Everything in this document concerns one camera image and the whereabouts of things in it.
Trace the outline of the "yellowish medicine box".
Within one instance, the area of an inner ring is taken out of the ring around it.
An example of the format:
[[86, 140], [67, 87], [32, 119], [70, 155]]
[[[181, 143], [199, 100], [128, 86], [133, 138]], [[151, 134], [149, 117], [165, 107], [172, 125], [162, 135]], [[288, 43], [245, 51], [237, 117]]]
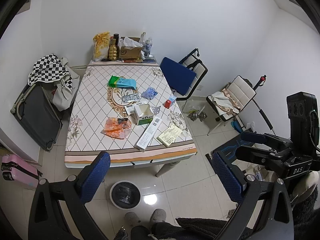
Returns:
[[173, 142], [175, 142], [181, 133], [182, 130], [175, 124], [172, 124], [157, 137], [157, 140], [164, 146], [169, 147]]

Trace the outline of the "red small carton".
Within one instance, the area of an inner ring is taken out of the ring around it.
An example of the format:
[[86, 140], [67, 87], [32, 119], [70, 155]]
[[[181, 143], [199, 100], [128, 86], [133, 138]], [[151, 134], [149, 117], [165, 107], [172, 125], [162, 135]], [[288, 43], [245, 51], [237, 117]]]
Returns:
[[164, 107], [167, 108], [167, 109], [169, 109], [169, 108], [171, 107], [171, 105], [172, 105], [172, 102], [171, 102], [170, 100], [167, 100], [167, 101], [165, 102], [165, 104], [164, 104]]

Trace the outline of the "long white toothpaste box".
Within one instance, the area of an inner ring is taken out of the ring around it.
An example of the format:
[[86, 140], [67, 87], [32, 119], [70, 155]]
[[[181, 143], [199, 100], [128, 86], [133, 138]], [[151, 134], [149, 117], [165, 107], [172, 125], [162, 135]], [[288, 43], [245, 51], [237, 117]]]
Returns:
[[162, 122], [162, 119], [159, 117], [154, 117], [152, 122], [149, 123], [148, 127], [140, 137], [140, 139], [136, 143], [136, 148], [140, 151], [145, 151], [146, 148], [151, 143], [157, 129], [159, 128], [160, 124]]

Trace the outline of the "white green medicine box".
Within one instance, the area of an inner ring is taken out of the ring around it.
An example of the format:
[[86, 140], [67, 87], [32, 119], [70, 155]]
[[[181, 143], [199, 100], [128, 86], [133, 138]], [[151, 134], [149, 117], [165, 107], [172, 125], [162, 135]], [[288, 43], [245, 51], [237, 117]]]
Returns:
[[152, 122], [154, 114], [151, 111], [150, 105], [144, 104], [134, 104], [133, 106], [133, 117], [136, 125], [145, 125]]

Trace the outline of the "white padded folding chair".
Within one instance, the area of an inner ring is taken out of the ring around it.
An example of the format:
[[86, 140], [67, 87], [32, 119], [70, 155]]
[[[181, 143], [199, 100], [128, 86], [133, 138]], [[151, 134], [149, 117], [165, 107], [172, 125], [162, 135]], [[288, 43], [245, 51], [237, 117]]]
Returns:
[[231, 119], [235, 119], [256, 96], [256, 91], [247, 79], [238, 75], [222, 90], [210, 94], [206, 101], [217, 114], [217, 124], [210, 128], [207, 135], [219, 126], [225, 125]]

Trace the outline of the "grey left slipper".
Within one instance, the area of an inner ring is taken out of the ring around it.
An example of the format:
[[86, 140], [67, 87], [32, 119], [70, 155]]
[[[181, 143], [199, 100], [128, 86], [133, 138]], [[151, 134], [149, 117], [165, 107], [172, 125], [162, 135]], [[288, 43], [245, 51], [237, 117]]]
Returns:
[[124, 216], [124, 220], [125, 223], [131, 228], [134, 228], [135, 226], [139, 226], [141, 224], [140, 218], [134, 212], [126, 213]]

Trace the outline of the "grey slipper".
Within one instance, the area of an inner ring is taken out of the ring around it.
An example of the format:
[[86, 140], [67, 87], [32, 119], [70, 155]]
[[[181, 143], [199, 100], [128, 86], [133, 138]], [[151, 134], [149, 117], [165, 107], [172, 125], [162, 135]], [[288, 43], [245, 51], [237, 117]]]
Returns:
[[124, 216], [124, 220], [125, 223], [131, 228], [134, 228], [135, 226], [139, 226], [141, 224], [140, 218], [134, 212], [126, 213]]
[[149, 224], [150, 226], [153, 226], [154, 224], [157, 224], [157, 223], [166, 222], [166, 218], [167, 218], [167, 214], [165, 210], [156, 209], [155, 211], [153, 211], [150, 217]]

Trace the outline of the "white table leg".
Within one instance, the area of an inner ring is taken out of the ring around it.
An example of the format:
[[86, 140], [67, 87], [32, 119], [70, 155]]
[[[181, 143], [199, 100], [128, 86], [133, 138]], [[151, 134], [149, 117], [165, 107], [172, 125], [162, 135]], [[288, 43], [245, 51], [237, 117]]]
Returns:
[[172, 162], [164, 164], [161, 169], [155, 174], [156, 177], [160, 177], [163, 174], [167, 173], [168, 171], [172, 170], [175, 166], [177, 166], [180, 162]]

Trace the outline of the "grey right slipper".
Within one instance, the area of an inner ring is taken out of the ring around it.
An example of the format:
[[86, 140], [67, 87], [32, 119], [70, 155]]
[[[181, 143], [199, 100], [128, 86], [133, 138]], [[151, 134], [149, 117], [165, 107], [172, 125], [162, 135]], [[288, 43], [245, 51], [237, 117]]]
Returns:
[[165, 210], [156, 209], [155, 211], [153, 211], [150, 217], [149, 224], [150, 226], [153, 226], [154, 224], [157, 224], [157, 223], [166, 222], [166, 218], [167, 218], [167, 214]]

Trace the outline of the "orange plastic wrapper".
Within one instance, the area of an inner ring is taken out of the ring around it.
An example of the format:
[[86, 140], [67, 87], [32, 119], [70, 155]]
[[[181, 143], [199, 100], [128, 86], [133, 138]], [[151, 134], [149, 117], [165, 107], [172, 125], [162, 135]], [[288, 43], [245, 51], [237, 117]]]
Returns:
[[109, 117], [100, 132], [114, 139], [124, 140], [131, 132], [132, 123], [128, 118]]

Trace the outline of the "dark grey suitcase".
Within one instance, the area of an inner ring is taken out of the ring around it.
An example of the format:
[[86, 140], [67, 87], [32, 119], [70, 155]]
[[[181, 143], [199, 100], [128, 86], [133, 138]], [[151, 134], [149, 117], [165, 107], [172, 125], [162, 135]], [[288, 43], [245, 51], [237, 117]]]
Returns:
[[62, 128], [62, 122], [42, 85], [26, 85], [10, 113], [40, 148], [51, 151]]

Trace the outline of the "blue cushion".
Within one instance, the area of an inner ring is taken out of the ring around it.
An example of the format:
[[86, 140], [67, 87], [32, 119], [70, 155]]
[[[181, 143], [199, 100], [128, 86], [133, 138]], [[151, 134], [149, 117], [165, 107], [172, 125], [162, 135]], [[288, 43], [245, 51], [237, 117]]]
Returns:
[[184, 96], [193, 83], [196, 73], [167, 57], [161, 61], [160, 68], [168, 85]]

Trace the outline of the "patterned tablecloth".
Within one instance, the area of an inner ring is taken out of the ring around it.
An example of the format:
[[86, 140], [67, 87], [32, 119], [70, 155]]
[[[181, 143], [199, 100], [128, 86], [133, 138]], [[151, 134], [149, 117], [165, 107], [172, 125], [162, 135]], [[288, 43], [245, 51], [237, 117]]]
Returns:
[[[108, 87], [111, 76], [135, 79], [136, 89]], [[133, 114], [127, 115], [122, 97], [127, 94], [141, 94], [152, 87], [158, 94], [152, 100], [141, 99], [150, 106], [161, 106], [156, 115], [162, 119], [151, 143], [145, 151], [136, 148], [136, 143], [148, 127], [136, 125]], [[165, 101], [171, 96], [171, 89], [157, 64], [90, 62], [80, 82], [78, 93], [73, 105], [65, 148], [65, 166], [82, 168], [90, 164], [101, 151], [111, 157], [112, 167], [142, 167], [172, 163], [189, 159], [197, 153], [185, 119], [177, 103], [169, 109], [164, 107]], [[114, 139], [100, 132], [107, 118], [128, 118], [131, 132], [124, 139]], [[157, 137], [172, 124], [182, 130], [169, 147], [164, 146]]]

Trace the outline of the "white small flat box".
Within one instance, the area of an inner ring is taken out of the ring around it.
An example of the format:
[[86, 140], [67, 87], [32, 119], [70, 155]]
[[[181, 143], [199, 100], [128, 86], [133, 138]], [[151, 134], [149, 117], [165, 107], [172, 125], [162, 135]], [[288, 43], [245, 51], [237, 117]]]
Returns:
[[128, 116], [135, 112], [135, 106], [134, 105], [127, 105], [124, 108], [125, 108], [125, 111], [126, 111]]

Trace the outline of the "blue crumpled wrapper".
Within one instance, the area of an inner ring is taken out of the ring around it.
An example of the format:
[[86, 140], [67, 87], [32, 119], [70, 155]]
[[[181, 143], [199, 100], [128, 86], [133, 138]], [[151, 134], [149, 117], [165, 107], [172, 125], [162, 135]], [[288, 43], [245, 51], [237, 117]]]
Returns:
[[152, 87], [149, 87], [141, 94], [142, 98], [152, 100], [158, 94], [157, 90]]

